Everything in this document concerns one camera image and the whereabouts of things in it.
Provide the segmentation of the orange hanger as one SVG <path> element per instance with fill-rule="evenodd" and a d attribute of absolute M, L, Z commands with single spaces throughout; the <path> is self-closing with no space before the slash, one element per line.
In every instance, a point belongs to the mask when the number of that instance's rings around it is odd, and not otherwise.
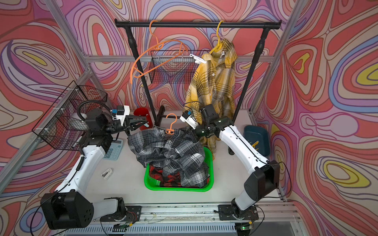
<path fill-rule="evenodd" d="M 185 53 L 187 53 L 189 51 L 189 47 L 183 43 L 182 41 L 180 40 L 176 40 L 176 39 L 170 39 L 170 40 L 166 40 L 166 41 L 159 41 L 158 37 L 152 32 L 152 24 L 153 23 L 159 23 L 158 20 L 152 20 L 150 23 L 149 23 L 149 32 L 150 34 L 156 39 L 156 44 L 151 46 L 150 48 L 148 48 L 146 51 L 144 51 L 140 56 L 138 56 L 136 59 L 135 59 L 135 62 L 133 63 L 132 65 L 132 68 L 131 68 L 131 71 L 130 71 L 130 80 L 129 80 L 129 83 L 132 85 L 133 84 L 133 79 L 134 78 L 141 78 L 142 76 L 144 76 L 145 74 L 151 72 L 151 71 L 154 71 L 156 70 L 157 68 L 163 66 L 164 64 L 172 61 L 173 59 L 179 57 L 179 56 L 182 56 L 184 55 Z M 168 61 L 148 70 L 147 72 L 141 72 L 140 69 L 137 68 L 137 63 L 140 62 L 140 59 L 142 58 L 142 56 L 146 55 L 148 52 L 150 51 L 161 51 L 168 43 L 170 42 L 177 42 L 177 43 L 180 43 L 179 44 L 179 50 L 177 51 L 177 53 L 174 55 L 173 58 L 169 59 Z"/>
<path fill-rule="evenodd" d="M 166 119 L 171 119 L 171 120 L 172 120 L 172 123 L 170 124 L 170 127 L 167 128 L 167 129 L 165 130 L 166 135 L 174 135 L 174 133 L 175 133 L 175 129 L 174 129 L 173 125 L 174 125 L 174 124 L 177 122 L 177 120 L 178 120 L 177 115 L 175 115 L 174 113 L 170 113 L 170 114 L 166 115 L 165 118 L 166 118 Z"/>

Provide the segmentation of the grey plaid shirt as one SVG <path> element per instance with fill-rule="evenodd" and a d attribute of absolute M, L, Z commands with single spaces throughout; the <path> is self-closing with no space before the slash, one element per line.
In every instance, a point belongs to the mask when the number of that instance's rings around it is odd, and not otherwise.
<path fill-rule="evenodd" d="M 186 130 L 186 127 L 175 129 L 174 135 L 166 135 L 160 127 L 146 129 L 129 136 L 128 146 L 145 168 L 162 168 L 165 176 L 178 171 L 189 176 L 207 164 L 202 144 L 185 138 Z"/>

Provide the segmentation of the red black plaid shirt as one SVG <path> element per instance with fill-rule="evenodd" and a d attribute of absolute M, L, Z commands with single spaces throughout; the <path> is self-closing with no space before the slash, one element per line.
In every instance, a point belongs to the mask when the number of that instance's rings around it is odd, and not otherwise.
<path fill-rule="evenodd" d="M 149 177 L 160 181 L 160 187 L 204 188 L 210 181 L 209 168 L 203 164 L 194 174 L 186 176 L 182 171 L 163 174 L 162 168 L 149 167 Z"/>

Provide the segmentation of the yellow clothespin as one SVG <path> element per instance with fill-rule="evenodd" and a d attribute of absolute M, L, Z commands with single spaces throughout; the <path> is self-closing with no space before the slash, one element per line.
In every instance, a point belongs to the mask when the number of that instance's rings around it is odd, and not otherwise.
<path fill-rule="evenodd" d="M 255 149 L 258 149 L 258 148 L 256 148 L 258 144 L 259 144 L 259 141 L 256 141 L 255 143 L 252 144 L 252 147 L 255 148 Z"/>

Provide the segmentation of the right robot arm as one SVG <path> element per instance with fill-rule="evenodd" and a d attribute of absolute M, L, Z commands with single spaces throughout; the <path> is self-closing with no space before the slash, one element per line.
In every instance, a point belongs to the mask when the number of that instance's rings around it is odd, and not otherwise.
<path fill-rule="evenodd" d="M 180 120 L 190 126 L 190 132 L 196 138 L 219 138 L 236 154 L 248 171 L 249 177 L 244 183 L 242 193 L 230 205 L 219 205 L 217 211 L 220 220 L 243 220 L 252 206 L 279 187 L 280 165 L 260 154 L 243 137 L 234 122 L 227 116 L 220 117 L 213 105 L 206 105 L 200 113 L 201 124 L 191 110 L 183 112 Z"/>

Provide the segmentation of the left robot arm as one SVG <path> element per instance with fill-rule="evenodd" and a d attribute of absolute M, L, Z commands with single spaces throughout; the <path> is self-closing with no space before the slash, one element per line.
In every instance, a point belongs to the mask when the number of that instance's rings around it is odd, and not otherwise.
<path fill-rule="evenodd" d="M 81 112 L 81 107 L 77 108 L 76 116 L 88 128 L 86 136 L 80 141 L 81 155 L 56 190 L 45 194 L 40 201 L 51 230 L 85 228 L 92 220 L 104 216 L 123 220 L 128 214 L 122 197 L 106 198 L 96 203 L 91 203 L 85 197 L 97 165 L 113 142 L 113 134 L 130 134 L 147 123 L 145 117 L 130 114 L 126 105 L 108 111 L 111 119 L 100 108 L 92 109 L 86 114 Z"/>

